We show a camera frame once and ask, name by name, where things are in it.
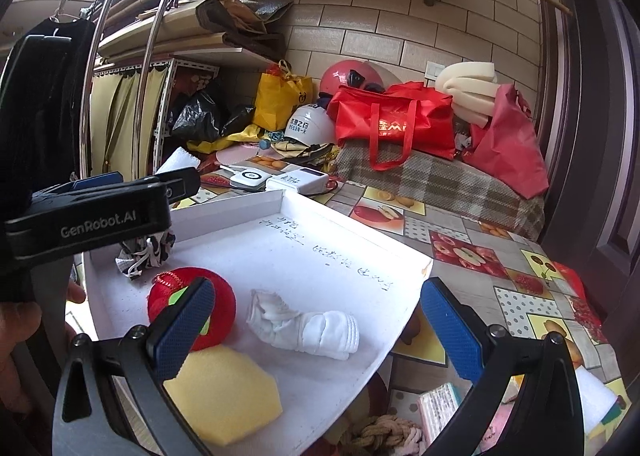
yellow bag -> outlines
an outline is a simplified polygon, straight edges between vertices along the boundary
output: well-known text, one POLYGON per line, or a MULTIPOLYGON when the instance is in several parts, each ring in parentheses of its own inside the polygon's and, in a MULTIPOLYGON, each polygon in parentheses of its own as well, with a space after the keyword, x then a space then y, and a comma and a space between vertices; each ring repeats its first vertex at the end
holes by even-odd
POLYGON ((294 75, 287 63, 263 73, 255 97, 254 124, 268 131, 284 129, 298 106, 312 102, 314 84, 311 77, 294 75))
POLYGON ((215 142, 187 142, 187 148, 205 154, 226 149, 236 142, 260 142, 264 131, 255 124, 249 124, 242 131, 217 139, 215 142))

brick wall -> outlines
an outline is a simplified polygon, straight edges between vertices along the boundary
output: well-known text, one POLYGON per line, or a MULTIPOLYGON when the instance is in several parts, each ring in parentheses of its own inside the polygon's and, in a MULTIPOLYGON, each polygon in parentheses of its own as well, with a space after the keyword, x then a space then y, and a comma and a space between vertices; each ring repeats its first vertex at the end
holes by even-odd
MULTIPOLYGON (((515 81, 535 107, 540 66, 538 0, 293 0, 275 29, 297 74, 314 78, 341 58, 380 63, 401 81, 423 80, 428 60, 492 61, 501 83, 515 81)), ((259 74, 228 77, 239 100, 259 74)))

red bag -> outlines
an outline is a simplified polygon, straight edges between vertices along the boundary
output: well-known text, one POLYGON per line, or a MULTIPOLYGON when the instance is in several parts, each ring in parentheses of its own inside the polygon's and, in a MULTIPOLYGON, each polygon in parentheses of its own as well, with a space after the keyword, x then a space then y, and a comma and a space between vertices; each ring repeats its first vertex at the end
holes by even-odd
POLYGON ((425 88, 421 82, 390 86, 384 94, 342 86, 329 102, 338 144, 347 138, 369 140, 374 170, 402 165, 412 149, 453 159, 456 151, 450 95, 425 88), (402 156, 378 163, 378 141, 402 144, 402 156))
POLYGON ((525 199, 549 188, 536 130, 516 102, 513 84, 495 94, 494 117, 480 141, 465 151, 465 163, 501 180, 525 199))

red helmet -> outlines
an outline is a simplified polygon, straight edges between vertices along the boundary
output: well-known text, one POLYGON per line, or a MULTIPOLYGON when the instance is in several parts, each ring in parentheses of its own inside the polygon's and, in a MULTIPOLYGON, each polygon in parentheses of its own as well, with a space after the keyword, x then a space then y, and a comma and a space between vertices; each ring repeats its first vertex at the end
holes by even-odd
POLYGON ((369 64, 348 59, 337 62, 324 72, 320 81, 320 93, 333 96, 340 86, 364 88, 370 83, 383 85, 378 72, 369 64))

screw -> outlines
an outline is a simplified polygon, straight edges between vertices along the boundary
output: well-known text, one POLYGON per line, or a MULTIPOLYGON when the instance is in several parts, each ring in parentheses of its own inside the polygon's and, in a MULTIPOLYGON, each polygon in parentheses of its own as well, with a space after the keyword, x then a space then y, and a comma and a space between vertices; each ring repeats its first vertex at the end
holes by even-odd
POLYGON ((564 337, 562 337, 562 335, 557 331, 549 332, 549 338, 553 344, 562 344, 564 342, 564 337))
POLYGON ((129 337, 132 339, 140 339, 146 335, 146 326, 139 324, 129 330, 129 337))
POLYGON ((83 344, 86 344, 90 340, 91 339, 89 335, 87 335, 86 333, 80 333, 74 337, 71 343, 73 344, 73 346, 82 346, 83 344))
POLYGON ((489 335, 495 339, 504 337, 506 334, 507 330, 505 330, 504 326, 500 326, 499 324, 491 324, 489 326, 489 335))

